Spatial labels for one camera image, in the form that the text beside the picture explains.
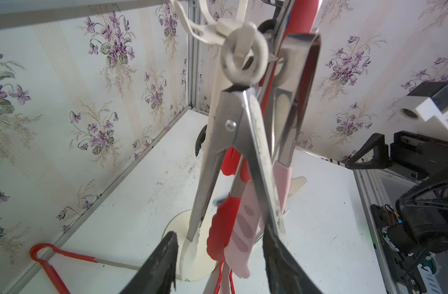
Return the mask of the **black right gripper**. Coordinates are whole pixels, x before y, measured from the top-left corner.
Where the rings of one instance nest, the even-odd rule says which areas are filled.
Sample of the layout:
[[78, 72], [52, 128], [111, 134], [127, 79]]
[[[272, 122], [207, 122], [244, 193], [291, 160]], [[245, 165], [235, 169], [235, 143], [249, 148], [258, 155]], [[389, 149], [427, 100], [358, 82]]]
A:
[[[371, 160], [360, 160], [372, 153]], [[346, 162], [350, 170], [382, 170], [389, 167], [393, 172], [411, 180], [421, 181], [448, 167], [448, 142], [411, 132], [394, 134], [389, 147], [383, 134], [374, 133]]]

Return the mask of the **red silicone tip tongs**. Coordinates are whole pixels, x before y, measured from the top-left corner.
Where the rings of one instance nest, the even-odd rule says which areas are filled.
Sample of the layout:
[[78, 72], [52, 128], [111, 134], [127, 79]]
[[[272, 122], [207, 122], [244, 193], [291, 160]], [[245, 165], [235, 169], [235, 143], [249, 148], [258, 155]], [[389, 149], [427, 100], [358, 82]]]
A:
[[[236, 34], [231, 34], [222, 47], [223, 71], [232, 86], [222, 92], [213, 130], [219, 139], [210, 143], [209, 154], [215, 164], [224, 161], [226, 149], [234, 149], [241, 154], [255, 185], [264, 225], [270, 225], [281, 240], [285, 239], [286, 232], [263, 118], [269, 97], [266, 88], [275, 75], [268, 64], [271, 50], [279, 56], [287, 35], [313, 34], [311, 29], [318, 9], [318, 1], [295, 1], [289, 5], [289, 16], [274, 28], [272, 47], [267, 45], [261, 33], [256, 34], [252, 44], [253, 61], [247, 69], [237, 68], [230, 54], [237, 44]], [[224, 248], [230, 241], [237, 210], [220, 205], [212, 219], [207, 251], [213, 260], [225, 261]]]

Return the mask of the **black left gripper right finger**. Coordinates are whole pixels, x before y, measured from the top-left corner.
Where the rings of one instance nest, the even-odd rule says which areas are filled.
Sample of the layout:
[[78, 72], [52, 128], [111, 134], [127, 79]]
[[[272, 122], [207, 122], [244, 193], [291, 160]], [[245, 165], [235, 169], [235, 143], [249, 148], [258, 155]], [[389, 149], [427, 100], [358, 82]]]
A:
[[270, 225], [264, 229], [263, 254], [271, 294], [322, 294]]

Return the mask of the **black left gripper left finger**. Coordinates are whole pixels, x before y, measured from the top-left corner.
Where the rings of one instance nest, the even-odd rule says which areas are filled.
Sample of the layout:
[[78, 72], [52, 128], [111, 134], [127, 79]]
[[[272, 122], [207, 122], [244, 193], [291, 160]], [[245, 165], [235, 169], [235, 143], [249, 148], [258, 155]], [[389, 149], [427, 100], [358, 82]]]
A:
[[168, 232], [120, 294], [170, 294], [176, 289], [177, 234]]

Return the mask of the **black silicone tip tongs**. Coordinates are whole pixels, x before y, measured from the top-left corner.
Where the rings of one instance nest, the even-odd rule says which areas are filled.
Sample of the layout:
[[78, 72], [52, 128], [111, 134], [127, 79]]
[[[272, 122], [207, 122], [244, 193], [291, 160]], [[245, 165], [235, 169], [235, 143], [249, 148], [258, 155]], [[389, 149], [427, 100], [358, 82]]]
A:
[[[269, 19], [269, 20], [266, 20], [263, 23], [261, 23], [258, 26], [257, 30], [262, 34], [265, 34], [266, 32], [273, 30], [275, 27], [275, 24], [276, 24], [276, 20]], [[196, 139], [196, 142], [195, 142], [195, 155], [196, 156], [199, 155], [200, 149], [202, 148], [202, 144], [205, 141], [207, 126], [208, 125], [205, 125], [202, 128], [202, 130], [200, 131], [200, 133], [198, 134], [198, 137]]]

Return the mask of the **pink cat paw tongs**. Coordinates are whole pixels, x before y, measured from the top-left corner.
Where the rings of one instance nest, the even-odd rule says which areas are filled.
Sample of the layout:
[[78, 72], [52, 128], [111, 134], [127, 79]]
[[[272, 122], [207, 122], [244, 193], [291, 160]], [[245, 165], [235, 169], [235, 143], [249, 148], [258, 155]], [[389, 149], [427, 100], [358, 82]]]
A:
[[[266, 88], [269, 97], [263, 118], [281, 209], [285, 208], [290, 191], [290, 164], [307, 108], [320, 47], [321, 36], [317, 33], [287, 35], [279, 53], [282, 65], [275, 66], [273, 81]], [[257, 233], [263, 228], [255, 185], [249, 182], [235, 214], [230, 241], [224, 248], [225, 261], [237, 277], [250, 277], [248, 261]]]

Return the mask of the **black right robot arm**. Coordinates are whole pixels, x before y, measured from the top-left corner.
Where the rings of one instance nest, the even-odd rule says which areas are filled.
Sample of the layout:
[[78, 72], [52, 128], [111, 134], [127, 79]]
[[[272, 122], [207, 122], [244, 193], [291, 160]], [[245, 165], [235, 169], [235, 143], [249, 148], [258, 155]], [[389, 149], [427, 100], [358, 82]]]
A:
[[434, 261], [448, 251], [448, 142], [373, 134], [345, 163], [354, 172], [389, 294], [437, 294]]

